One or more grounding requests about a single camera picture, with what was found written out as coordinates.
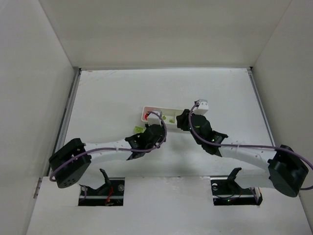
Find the large green lego plate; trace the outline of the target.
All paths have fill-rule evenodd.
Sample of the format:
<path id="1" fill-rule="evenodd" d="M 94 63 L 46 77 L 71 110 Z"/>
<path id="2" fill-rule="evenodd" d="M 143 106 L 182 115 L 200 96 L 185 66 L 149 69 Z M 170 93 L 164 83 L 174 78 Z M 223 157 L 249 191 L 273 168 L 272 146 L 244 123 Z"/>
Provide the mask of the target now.
<path id="1" fill-rule="evenodd" d="M 143 133 L 144 131 L 145 131 L 145 129 L 143 127 L 140 127 L 140 126 L 136 126 L 134 128 L 134 133 L 135 134 Z"/>

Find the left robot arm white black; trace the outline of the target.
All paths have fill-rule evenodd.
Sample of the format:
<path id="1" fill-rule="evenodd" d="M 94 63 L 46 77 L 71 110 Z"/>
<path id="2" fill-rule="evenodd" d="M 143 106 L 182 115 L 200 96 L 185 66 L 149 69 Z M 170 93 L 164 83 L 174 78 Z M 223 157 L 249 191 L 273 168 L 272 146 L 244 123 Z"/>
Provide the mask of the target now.
<path id="1" fill-rule="evenodd" d="M 147 124 L 143 133 L 119 141 L 84 143 L 80 138 L 74 138 L 49 158 L 52 170 L 49 179 L 55 182 L 58 188 L 68 188 L 79 183 L 90 165 L 141 158 L 160 148 L 166 137 L 165 124 Z"/>

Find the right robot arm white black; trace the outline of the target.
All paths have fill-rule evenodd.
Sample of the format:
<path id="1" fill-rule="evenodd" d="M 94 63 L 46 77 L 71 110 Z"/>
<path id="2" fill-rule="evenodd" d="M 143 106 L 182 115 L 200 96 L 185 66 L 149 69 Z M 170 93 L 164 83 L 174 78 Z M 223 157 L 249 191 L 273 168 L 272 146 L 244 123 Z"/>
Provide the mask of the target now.
<path id="1" fill-rule="evenodd" d="M 303 189 L 309 169 L 304 159 L 290 147 L 246 145 L 233 141 L 228 135 L 214 131 L 205 116 L 188 109 L 176 120 L 177 127 L 189 131 L 206 153 L 236 159 L 258 168 L 248 171 L 237 167 L 231 171 L 228 180 L 240 188 L 274 188 L 288 197 L 296 197 Z"/>

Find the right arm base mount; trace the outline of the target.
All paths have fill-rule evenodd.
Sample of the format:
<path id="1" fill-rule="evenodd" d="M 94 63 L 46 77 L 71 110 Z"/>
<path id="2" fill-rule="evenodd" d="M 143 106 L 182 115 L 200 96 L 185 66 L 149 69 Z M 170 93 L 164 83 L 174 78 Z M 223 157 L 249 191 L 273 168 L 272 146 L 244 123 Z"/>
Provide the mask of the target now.
<path id="1" fill-rule="evenodd" d="M 210 184 L 214 206 L 260 206 L 263 196 L 259 188 L 241 188 L 236 182 L 237 167 L 228 176 L 211 177 Z"/>

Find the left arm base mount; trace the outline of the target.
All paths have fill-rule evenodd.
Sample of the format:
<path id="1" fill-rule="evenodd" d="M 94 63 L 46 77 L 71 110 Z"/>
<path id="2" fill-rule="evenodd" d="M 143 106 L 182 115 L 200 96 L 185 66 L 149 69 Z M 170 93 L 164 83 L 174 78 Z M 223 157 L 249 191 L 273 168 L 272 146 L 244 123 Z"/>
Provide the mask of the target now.
<path id="1" fill-rule="evenodd" d="M 109 178 L 104 169 L 100 169 L 100 172 L 103 183 L 98 188 L 80 185 L 78 206 L 123 206 L 125 178 Z"/>

